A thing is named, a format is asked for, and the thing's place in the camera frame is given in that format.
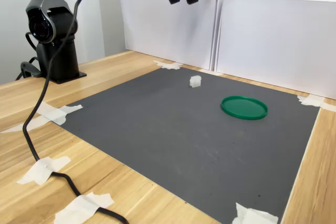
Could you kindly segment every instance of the power cord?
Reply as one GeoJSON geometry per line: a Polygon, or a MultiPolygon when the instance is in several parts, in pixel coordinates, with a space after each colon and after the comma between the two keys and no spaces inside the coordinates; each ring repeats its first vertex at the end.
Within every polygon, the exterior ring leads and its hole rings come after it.
{"type": "Polygon", "coordinates": [[[28,43],[31,45],[31,47],[36,51],[36,46],[34,45],[34,43],[32,42],[32,40],[30,39],[29,35],[32,35],[32,33],[31,32],[27,32],[26,33],[26,39],[27,39],[28,43]]]}
{"type": "MultiPolygon", "coordinates": [[[[23,128],[22,128],[23,134],[24,134],[24,136],[25,136],[25,138],[27,140],[27,143],[29,145],[30,151],[32,152],[32,154],[33,154],[33,156],[34,156],[34,158],[35,158],[36,161],[38,161],[40,158],[37,155],[37,152],[36,152],[36,150],[35,150],[35,148],[33,146],[33,143],[31,142],[30,136],[29,136],[28,131],[27,131],[27,126],[30,123],[30,121],[32,120],[32,118],[35,115],[35,113],[37,112],[39,106],[41,105],[41,103],[43,101],[44,96],[46,95],[46,92],[47,92],[47,89],[48,89],[48,85],[49,85],[49,82],[50,82],[51,67],[52,67],[52,64],[53,64],[52,62],[59,55],[59,53],[62,51],[63,47],[65,46],[65,43],[66,43],[67,39],[70,36],[71,29],[72,29],[72,27],[74,26],[74,24],[76,22],[76,17],[77,17],[77,12],[78,12],[78,6],[79,6],[79,4],[80,4],[81,1],[82,0],[77,0],[76,3],[75,3],[74,16],[72,18],[72,22],[71,22],[71,25],[70,25],[69,30],[67,32],[67,35],[64,38],[61,46],[54,53],[54,55],[52,56],[52,58],[50,60],[50,63],[49,63],[49,66],[48,66],[48,72],[47,72],[46,82],[44,83],[44,87],[42,89],[42,93],[41,93],[41,95],[40,95],[40,97],[39,97],[39,99],[38,99],[35,107],[33,108],[32,112],[30,113],[29,117],[25,121],[25,123],[23,125],[23,128]]],[[[65,178],[67,180],[67,182],[69,183],[72,191],[76,194],[76,196],[80,196],[81,195],[81,193],[76,188],[76,186],[74,185],[73,181],[71,180],[71,178],[68,175],[63,174],[63,173],[57,173],[57,172],[52,172],[51,175],[55,176],[55,177],[65,178]]],[[[97,212],[101,212],[101,213],[103,213],[105,215],[114,217],[114,218],[118,219],[120,222],[122,222],[123,224],[129,224],[129,222],[125,219],[125,217],[117,214],[116,212],[113,212],[113,211],[110,211],[108,209],[101,208],[101,207],[98,208],[97,212]]]]}
{"type": "MultiPolygon", "coordinates": [[[[31,47],[36,51],[36,46],[34,45],[34,43],[32,42],[32,40],[30,39],[30,36],[29,35],[31,35],[32,33],[31,32],[27,32],[26,33],[26,39],[27,39],[27,41],[28,41],[28,43],[31,45],[31,47]]],[[[38,61],[38,59],[37,59],[37,57],[32,57],[30,60],[29,60],[29,63],[33,63],[33,61],[34,60],[37,60],[38,61]]],[[[19,79],[21,79],[21,77],[22,77],[22,72],[16,77],[16,81],[17,80],[19,80],[19,79]]]]}

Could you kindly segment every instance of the wooden table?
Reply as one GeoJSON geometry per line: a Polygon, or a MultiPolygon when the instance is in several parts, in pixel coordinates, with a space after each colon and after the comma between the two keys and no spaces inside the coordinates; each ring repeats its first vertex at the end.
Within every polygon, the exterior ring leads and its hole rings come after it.
{"type": "MultiPolygon", "coordinates": [[[[44,99],[59,108],[158,69],[156,57],[127,51],[80,65],[88,76],[57,85],[51,83],[44,99]]],[[[222,75],[288,93],[308,94],[222,75]]],[[[44,79],[28,78],[0,86],[0,132],[25,121],[35,105],[44,79]]],[[[336,105],[335,100],[325,102],[336,105]]],[[[282,223],[336,223],[336,113],[320,109],[282,223]]],[[[130,223],[216,222],[169,191],[49,122],[30,131],[40,157],[68,156],[60,172],[68,174],[80,192],[110,193],[109,209],[130,223]]],[[[22,132],[0,134],[0,223],[51,223],[55,213],[74,198],[67,182],[50,178],[38,186],[19,185],[35,160],[22,132]]],[[[96,213],[88,223],[116,223],[96,213]]]]}

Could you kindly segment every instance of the green lid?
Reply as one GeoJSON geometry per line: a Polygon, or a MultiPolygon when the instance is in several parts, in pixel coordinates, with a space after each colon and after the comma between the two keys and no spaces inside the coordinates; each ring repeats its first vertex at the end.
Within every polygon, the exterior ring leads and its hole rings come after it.
{"type": "Polygon", "coordinates": [[[268,112],[266,104],[251,97],[227,97],[222,101],[220,106],[225,113],[247,120],[262,119],[268,112]]]}

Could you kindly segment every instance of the dark gray surface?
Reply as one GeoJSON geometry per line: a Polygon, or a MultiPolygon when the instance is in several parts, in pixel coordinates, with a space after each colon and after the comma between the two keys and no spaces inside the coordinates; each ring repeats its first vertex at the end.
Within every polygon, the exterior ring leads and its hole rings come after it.
{"type": "Polygon", "coordinates": [[[281,218],[319,108],[296,95],[189,69],[159,69],[80,100],[63,128],[222,223],[236,202],[281,218]],[[202,86],[189,79],[202,76],[202,86]],[[221,100],[246,95],[268,115],[246,121],[221,100]]]}

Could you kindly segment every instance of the white block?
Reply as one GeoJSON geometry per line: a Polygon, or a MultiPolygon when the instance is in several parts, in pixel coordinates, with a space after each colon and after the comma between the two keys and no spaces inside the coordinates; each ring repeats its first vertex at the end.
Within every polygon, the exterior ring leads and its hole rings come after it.
{"type": "Polygon", "coordinates": [[[190,78],[190,87],[196,88],[201,86],[201,80],[202,80],[201,76],[192,76],[190,78]]]}

